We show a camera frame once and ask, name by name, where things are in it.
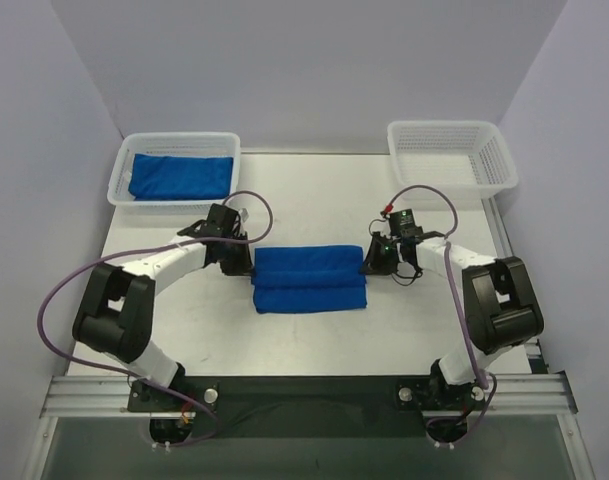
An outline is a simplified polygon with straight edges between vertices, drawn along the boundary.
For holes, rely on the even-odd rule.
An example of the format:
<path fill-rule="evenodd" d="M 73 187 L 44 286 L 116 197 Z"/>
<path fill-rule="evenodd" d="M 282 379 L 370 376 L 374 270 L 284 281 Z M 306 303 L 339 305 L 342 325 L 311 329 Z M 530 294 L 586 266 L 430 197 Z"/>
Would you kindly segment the blue towels pile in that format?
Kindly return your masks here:
<path fill-rule="evenodd" d="M 255 250 L 253 303 L 260 314 L 312 314 L 367 307 L 357 245 L 262 247 Z"/>

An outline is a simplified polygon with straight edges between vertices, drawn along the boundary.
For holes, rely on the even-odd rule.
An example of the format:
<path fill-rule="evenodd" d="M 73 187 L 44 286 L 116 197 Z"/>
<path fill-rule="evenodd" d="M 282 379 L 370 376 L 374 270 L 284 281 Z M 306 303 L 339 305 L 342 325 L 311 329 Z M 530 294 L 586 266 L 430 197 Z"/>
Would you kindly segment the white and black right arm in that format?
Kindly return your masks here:
<path fill-rule="evenodd" d="M 497 258 L 450 242 L 448 233 L 426 231 L 410 209 L 388 206 L 377 220 L 388 231 L 371 231 L 360 272 L 391 276 L 410 286 L 430 272 L 447 280 L 462 340 L 438 359 L 432 375 L 446 386 L 477 384 L 501 355 L 540 335 L 544 319 L 525 263 Z"/>

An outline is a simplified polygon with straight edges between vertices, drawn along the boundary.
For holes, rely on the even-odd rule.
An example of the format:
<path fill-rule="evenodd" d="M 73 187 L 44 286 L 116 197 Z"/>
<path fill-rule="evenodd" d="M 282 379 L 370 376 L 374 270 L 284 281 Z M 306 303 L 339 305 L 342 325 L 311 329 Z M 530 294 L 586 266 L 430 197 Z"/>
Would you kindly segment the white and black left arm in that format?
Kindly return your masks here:
<path fill-rule="evenodd" d="M 176 386 L 183 367 L 152 340 L 155 297 L 212 264 L 227 276 L 251 275 L 246 218 L 245 210 L 215 204 L 204 220 L 177 232 L 166 250 L 122 265 L 95 266 L 73 323 L 73 338 L 140 378 Z"/>

